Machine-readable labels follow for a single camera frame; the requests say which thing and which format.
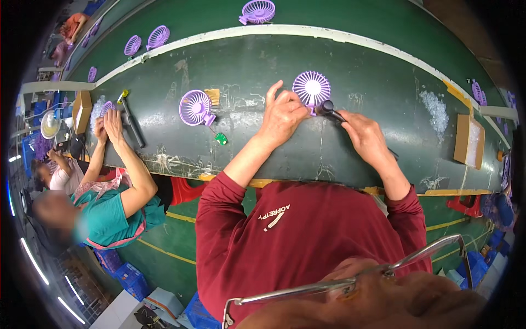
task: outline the glasses frame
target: glasses frame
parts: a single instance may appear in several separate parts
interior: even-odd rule
[[[444,236],[438,240],[435,240],[425,246],[424,248],[415,251],[414,253],[402,258],[401,260],[397,261],[394,264],[383,264],[378,265],[372,268],[368,268],[364,271],[359,272],[354,277],[340,279],[340,280],[333,280],[333,281],[325,281],[325,282],[317,282],[312,284],[307,284],[295,288],[287,288],[287,289],[281,289],[276,290],[272,292],[268,292],[265,294],[255,295],[251,297],[244,297],[244,298],[230,298],[227,300],[225,304],[225,310],[223,312],[223,323],[222,328],[227,329],[229,326],[234,324],[234,319],[231,318],[229,311],[230,306],[232,303],[238,306],[242,306],[247,303],[252,302],[259,302],[259,301],[265,301],[273,298],[283,298],[287,296],[294,296],[298,294],[304,294],[304,293],[310,293],[310,292],[320,292],[325,289],[338,289],[340,287],[348,287],[349,285],[355,285],[357,281],[357,277],[359,275],[363,275],[365,273],[374,272],[374,271],[380,271],[384,276],[395,276],[395,270],[398,270],[402,267],[408,266],[410,264],[416,263],[418,261],[421,261],[432,254],[436,253],[437,251],[441,250],[445,246],[451,245],[455,242],[458,242],[460,246],[460,254],[459,256],[462,258],[462,262],[464,264],[464,267],[466,268],[466,280],[468,280],[468,288],[473,289],[473,281],[471,278],[471,268],[469,266],[469,260],[468,260],[468,253],[466,250],[466,245],[464,243],[464,239],[462,238],[461,234],[452,234],[448,236]]]

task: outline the maroon shirt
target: maroon shirt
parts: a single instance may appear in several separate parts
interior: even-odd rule
[[[337,184],[274,182],[247,217],[245,189],[221,172],[205,188],[196,218],[199,299],[218,321],[226,300],[320,281],[350,257],[394,263],[426,245],[414,186],[386,198],[386,218],[370,195]],[[431,272],[431,259],[397,272]],[[261,305],[232,306],[239,324]]]

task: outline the eyeglasses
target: eyeglasses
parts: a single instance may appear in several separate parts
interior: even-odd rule
[[[245,297],[245,298],[231,298],[227,300],[225,304],[225,311],[223,313],[223,329],[227,329],[229,326],[234,324],[234,319],[229,314],[230,306],[232,303],[237,306],[242,306],[248,303],[255,303],[255,302],[261,302],[261,301],[269,301],[269,300],[278,300],[282,298],[288,298],[291,296],[297,296],[300,294],[316,294],[327,290],[341,290],[341,294],[343,296],[349,295],[354,289],[356,288],[356,281],[357,277],[366,273],[370,272],[380,272],[385,277],[394,277],[395,276],[395,270],[399,270],[401,268],[404,268],[408,265],[414,264],[416,262],[422,261],[428,257],[431,257],[431,255],[435,254],[439,250],[443,249],[444,247],[451,245],[453,243],[458,243],[460,246],[460,254],[459,256],[462,258],[462,262],[464,264],[464,267],[466,268],[466,280],[468,281],[468,288],[473,289],[473,282],[471,280],[471,270],[469,267],[469,261],[468,261],[468,254],[466,251],[466,245],[464,244],[464,240],[462,239],[462,235],[460,234],[453,234],[444,236],[424,248],[415,251],[414,253],[410,254],[409,256],[406,256],[399,260],[398,262],[394,264],[383,264],[378,265],[372,268],[368,268],[364,271],[359,272],[354,277],[340,279],[340,280],[334,280],[334,281],[327,281],[327,282],[318,282],[313,284],[308,284],[300,287],[295,288],[288,288],[288,289],[281,289],[265,294],[260,294],[252,297]]]

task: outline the teal shirt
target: teal shirt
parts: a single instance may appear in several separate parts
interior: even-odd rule
[[[95,200],[98,193],[94,191],[87,191],[78,198],[75,206],[87,203],[82,210],[81,217],[76,221],[73,232],[78,243],[84,242],[87,245],[91,245],[86,241],[86,238],[89,237],[91,241],[105,247],[113,242],[135,235],[137,228],[144,220],[144,216],[141,210],[129,218],[126,218],[124,215],[120,193],[127,189],[128,186],[121,184],[118,189],[107,191],[98,200]],[[144,212],[146,214],[145,231],[165,221],[164,207],[159,206],[159,202],[159,197],[154,196],[144,206]],[[133,241],[135,241],[135,239],[113,248],[124,247]]]

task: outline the green workbench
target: green workbench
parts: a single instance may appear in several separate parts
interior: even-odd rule
[[[84,81],[91,66],[97,67],[100,79],[126,62],[123,48],[130,36],[138,34],[145,44],[151,30],[160,24],[170,28],[169,42],[238,26],[243,4],[157,0],[101,39],[68,79]],[[489,105],[503,105],[469,50],[441,23],[407,0],[308,2],[302,6],[284,2],[277,4],[272,21],[329,27],[385,42],[424,60],[465,90],[470,89],[466,77],[475,78],[485,90]],[[283,79],[284,87],[290,89],[294,78],[308,70],[322,72],[329,79],[331,99],[338,108],[363,113],[380,123],[388,146],[399,154],[399,165],[418,193],[501,189],[502,164],[496,154],[505,146],[484,118],[476,114],[486,130],[482,169],[467,168],[452,156],[457,114],[468,114],[469,109],[429,73],[354,44],[288,35],[218,39],[147,59],[101,84],[91,95],[93,103],[101,95],[116,101],[121,91],[128,89],[129,106],[147,146],[138,149],[128,134],[130,129],[126,138],[148,168],[156,173],[200,178],[220,172],[255,134],[269,86]],[[227,136],[225,146],[214,141],[209,128],[187,126],[178,114],[182,95],[191,89],[207,88],[220,89],[220,105],[213,110],[217,119],[211,128]],[[441,99],[447,105],[449,124],[443,141],[430,126],[431,116],[418,96],[423,90],[444,95]],[[92,139],[88,136],[91,148]],[[105,164],[123,165],[111,146]],[[332,181],[359,188],[381,186],[378,175],[356,154],[346,133],[322,117],[302,123],[256,178]]]

